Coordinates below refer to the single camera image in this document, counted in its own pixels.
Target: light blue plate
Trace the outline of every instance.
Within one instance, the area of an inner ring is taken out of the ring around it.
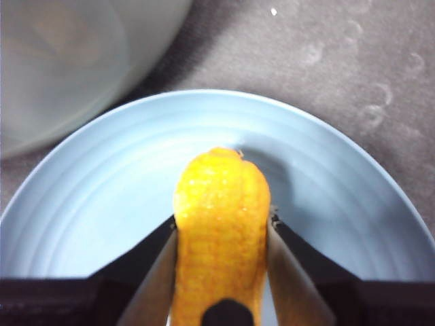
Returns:
[[[135,101],[63,141],[6,209],[1,274],[90,274],[172,214],[181,171],[217,145],[254,161],[280,217],[358,276],[435,280],[430,233],[366,152],[301,110],[223,90]]]

